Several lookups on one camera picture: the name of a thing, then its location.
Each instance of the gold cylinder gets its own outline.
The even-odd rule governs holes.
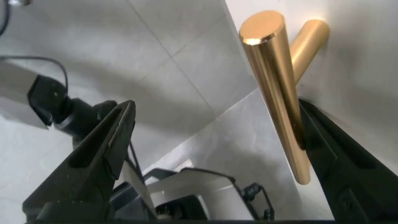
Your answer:
[[[304,145],[303,126],[284,17],[276,11],[259,12],[243,23],[239,37],[294,177],[307,184],[309,161],[300,148]]]
[[[296,84],[300,81],[317,52],[328,40],[329,34],[328,24],[318,19],[307,21],[298,32],[290,46]]]

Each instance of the black cable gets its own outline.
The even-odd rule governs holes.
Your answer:
[[[8,3],[8,0],[3,0],[3,3],[4,3],[4,18],[0,28],[0,36],[2,36],[3,33],[6,31],[11,16],[11,6]]]
[[[0,55],[0,61],[3,60],[42,60],[45,62],[52,62],[56,64],[62,70],[63,76],[65,77],[65,93],[68,94],[68,73],[67,69],[61,64],[61,62],[41,56],[25,56],[25,55]]]

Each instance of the metal rod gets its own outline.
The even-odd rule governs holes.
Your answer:
[[[325,22],[312,19],[298,32],[290,46],[294,80],[297,84],[321,47],[329,38],[330,29]]]
[[[239,37],[295,180],[307,184],[310,163],[303,150],[303,126],[284,17],[276,11],[259,12],[243,23]]]

